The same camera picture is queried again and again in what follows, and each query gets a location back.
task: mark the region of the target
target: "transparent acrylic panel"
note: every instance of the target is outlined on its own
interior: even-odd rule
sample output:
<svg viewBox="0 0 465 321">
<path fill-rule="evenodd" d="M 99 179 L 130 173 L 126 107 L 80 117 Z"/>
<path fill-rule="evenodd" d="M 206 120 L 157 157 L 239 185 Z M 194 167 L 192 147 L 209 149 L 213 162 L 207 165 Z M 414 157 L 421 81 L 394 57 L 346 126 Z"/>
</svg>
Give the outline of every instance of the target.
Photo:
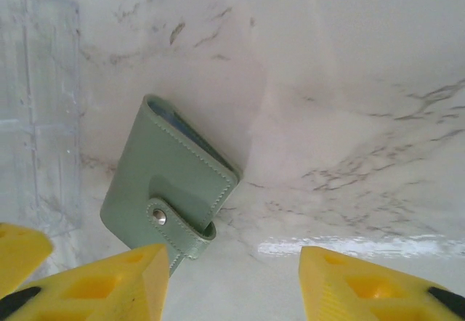
<svg viewBox="0 0 465 321">
<path fill-rule="evenodd" d="M 78 13 L 0 0 L 0 222 L 79 226 Z"/>
</svg>

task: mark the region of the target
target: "card holder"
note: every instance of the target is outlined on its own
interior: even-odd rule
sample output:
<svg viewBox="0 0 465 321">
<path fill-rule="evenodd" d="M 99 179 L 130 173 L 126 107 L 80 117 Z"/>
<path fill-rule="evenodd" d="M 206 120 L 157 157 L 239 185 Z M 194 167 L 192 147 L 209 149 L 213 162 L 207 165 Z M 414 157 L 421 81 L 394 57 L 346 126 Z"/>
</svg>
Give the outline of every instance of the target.
<svg viewBox="0 0 465 321">
<path fill-rule="evenodd" d="M 216 236 L 240 172 L 166 100 L 144 97 L 100 211 L 130 248 L 164 243 L 171 273 Z"/>
</svg>

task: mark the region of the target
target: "wallet strap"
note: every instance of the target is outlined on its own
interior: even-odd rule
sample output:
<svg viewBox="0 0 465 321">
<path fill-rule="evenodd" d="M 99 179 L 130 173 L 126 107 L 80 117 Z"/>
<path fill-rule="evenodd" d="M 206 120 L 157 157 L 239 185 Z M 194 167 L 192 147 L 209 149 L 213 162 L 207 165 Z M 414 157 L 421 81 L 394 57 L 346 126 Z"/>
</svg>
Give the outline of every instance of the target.
<svg viewBox="0 0 465 321">
<path fill-rule="evenodd" d="M 150 199 L 146 208 L 147 220 L 164 237 L 166 243 L 178 252 L 177 259 L 180 256 L 198 258 L 217 236 L 213 222 L 203 232 L 198 232 L 160 198 Z M 157 219 L 155 213 L 162 215 L 162 219 Z"/>
</svg>

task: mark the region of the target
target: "snap button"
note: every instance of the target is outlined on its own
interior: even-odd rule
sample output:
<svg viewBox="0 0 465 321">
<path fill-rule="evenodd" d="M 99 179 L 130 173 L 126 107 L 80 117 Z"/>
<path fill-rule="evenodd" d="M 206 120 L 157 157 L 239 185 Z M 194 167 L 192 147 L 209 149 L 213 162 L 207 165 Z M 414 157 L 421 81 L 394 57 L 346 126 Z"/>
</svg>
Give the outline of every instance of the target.
<svg viewBox="0 0 465 321">
<path fill-rule="evenodd" d="M 152 216 L 156 219 L 159 225 L 164 225 L 166 223 L 166 214 L 159 209 L 155 209 L 152 212 Z"/>
</svg>

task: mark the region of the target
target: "marble surface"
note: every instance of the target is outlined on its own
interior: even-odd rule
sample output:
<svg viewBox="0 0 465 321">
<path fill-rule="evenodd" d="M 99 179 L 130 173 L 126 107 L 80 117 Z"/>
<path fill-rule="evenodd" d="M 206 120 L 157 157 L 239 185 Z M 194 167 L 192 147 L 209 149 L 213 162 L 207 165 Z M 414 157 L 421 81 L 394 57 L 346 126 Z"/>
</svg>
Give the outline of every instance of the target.
<svg viewBox="0 0 465 321">
<path fill-rule="evenodd" d="M 244 170 L 165 320 L 304 320 L 303 245 L 465 293 L 465 0 L 77 1 L 84 223 L 39 275 L 127 249 L 98 211 L 154 93 Z"/>
</svg>

